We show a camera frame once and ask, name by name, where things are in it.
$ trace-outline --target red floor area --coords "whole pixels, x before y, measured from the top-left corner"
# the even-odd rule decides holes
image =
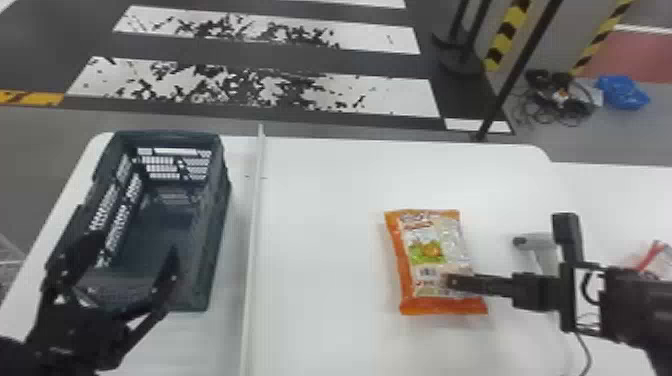
[[[635,81],[672,84],[672,35],[615,31],[582,76],[624,74]]]

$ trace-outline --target snack bag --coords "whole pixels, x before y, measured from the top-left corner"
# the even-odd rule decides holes
[[[445,287],[446,274],[473,274],[457,210],[385,212],[394,242],[403,315],[486,314],[481,297]]]

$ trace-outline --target blue plastic bag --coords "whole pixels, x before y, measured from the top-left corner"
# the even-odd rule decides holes
[[[607,103],[622,110],[639,110],[651,102],[628,76],[600,76],[595,87],[604,92]]]

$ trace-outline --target yellow and black striped pole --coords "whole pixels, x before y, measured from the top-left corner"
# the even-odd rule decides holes
[[[633,2],[635,2],[635,0],[621,0],[618,2],[616,9],[611,12],[609,18],[600,25],[600,28],[597,29],[597,35],[590,42],[590,45],[583,50],[579,61],[574,64],[574,67],[570,71],[573,76],[578,76],[583,72],[593,56],[599,51],[604,40],[607,39],[611,31],[614,30],[614,27],[616,27]]]
[[[497,30],[497,34],[495,34],[492,46],[485,55],[484,64],[485,69],[488,71],[494,72],[499,70],[504,55],[509,52],[513,45],[513,38],[527,19],[531,3],[531,0],[513,0],[511,3],[506,16],[504,16],[502,25]]]
[[[64,95],[60,93],[40,93],[36,91],[2,90],[0,104],[19,106],[58,106]]]

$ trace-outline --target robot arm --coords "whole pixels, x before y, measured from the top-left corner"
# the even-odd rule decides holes
[[[560,313],[560,330],[625,343],[646,351],[660,376],[672,375],[672,282],[634,269],[604,268],[583,260],[579,219],[572,213],[553,215],[555,242],[565,262],[559,275],[513,273],[511,278],[489,275],[449,275],[448,287],[481,295],[509,298],[515,308]],[[577,323],[577,270],[584,270],[581,295],[599,308],[599,322]],[[604,280],[598,298],[588,296],[593,275]]]
[[[0,372],[7,376],[93,376],[115,369],[124,356],[167,314],[178,282],[173,249],[149,297],[119,310],[95,305],[75,285],[97,259],[105,234],[90,232],[46,265],[37,319],[25,343],[0,337]],[[129,322],[144,318],[134,328]]]

